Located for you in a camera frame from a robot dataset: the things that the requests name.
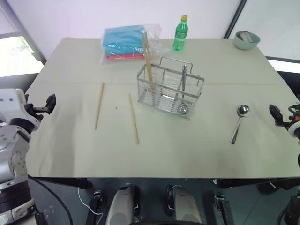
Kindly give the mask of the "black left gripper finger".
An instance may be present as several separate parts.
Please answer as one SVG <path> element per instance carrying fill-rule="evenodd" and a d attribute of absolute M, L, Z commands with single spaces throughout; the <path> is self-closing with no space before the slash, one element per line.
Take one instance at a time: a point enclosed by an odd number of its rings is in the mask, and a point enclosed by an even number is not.
<path fill-rule="evenodd" d="M 46 101 L 46 112 L 51 114 L 56 106 L 56 95 L 51 94 Z"/>

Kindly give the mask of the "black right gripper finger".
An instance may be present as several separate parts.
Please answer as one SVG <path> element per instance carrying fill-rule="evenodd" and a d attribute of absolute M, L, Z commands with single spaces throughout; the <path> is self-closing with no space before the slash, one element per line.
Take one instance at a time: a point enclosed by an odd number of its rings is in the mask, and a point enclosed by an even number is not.
<path fill-rule="evenodd" d="M 273 119 L 275 120 L 276 125 L 283 124 L 283 115 L 277 106 L 270 104 L 269 112 L 270 112 L 271 116 L 273 117 Z"/>

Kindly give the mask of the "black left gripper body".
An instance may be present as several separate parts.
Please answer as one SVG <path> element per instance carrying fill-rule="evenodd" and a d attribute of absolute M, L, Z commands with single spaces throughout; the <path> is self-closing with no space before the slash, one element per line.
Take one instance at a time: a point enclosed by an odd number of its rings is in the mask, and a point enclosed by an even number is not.
<path fill-rule="evenodd" d="M 26 112 L 37 119 L 39 122 L 42 121 L 43 115 L 41 113 L 48 112 L 48 103 L 43 107 L 34 107 L 32 103 L 28 103 L 29 94 L 25 94 L 26 104 L 24 106 Z"/>

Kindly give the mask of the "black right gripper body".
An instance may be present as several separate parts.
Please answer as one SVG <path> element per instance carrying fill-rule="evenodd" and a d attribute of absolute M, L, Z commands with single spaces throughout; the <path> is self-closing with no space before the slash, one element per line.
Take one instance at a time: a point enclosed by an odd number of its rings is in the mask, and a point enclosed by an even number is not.
<path fill-rule="evenodd" d="M 292 113 L 289 116 L 289 122 L 283 121 L 283 115 L 281 111 L 278 109 L 278 118 L 275 121 L 276 126 L 289 128 L 291 125 L 295 124 L 296 122 L 300 121 L 300 105 L 292 105 L 288 107 L 288 111 Z"/>

